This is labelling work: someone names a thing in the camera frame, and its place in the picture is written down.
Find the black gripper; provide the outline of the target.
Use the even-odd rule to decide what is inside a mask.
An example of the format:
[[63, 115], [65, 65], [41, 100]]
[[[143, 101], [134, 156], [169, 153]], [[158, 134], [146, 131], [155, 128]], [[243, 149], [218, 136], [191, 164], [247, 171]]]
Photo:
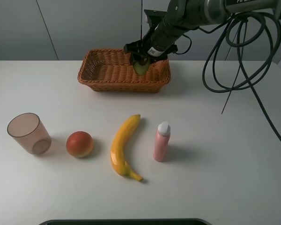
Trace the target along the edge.
[[130, 65], [148, 58], [150, 64], [167, 59], [168, 54], [177, 52], [175, 41], [178, 39], [178, 28], [165, 19], [155, 29], [149, 29], [141, 40], [125, 44], [124, 53], [130, 54]]

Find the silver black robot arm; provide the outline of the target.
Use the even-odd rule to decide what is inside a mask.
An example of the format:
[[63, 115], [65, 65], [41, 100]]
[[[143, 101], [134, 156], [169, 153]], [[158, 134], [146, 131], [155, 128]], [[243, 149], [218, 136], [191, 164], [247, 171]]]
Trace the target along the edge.
[[281, 0], [171, 0], [167, 11], [145, 9], [149, 31], [136, 42], [126, 44], [124, 52], [132, 62], [165, 60], [178, 51], [175, 42], [200, 26], [223, 24], [233, 14], [271, 8], [281, 20]]

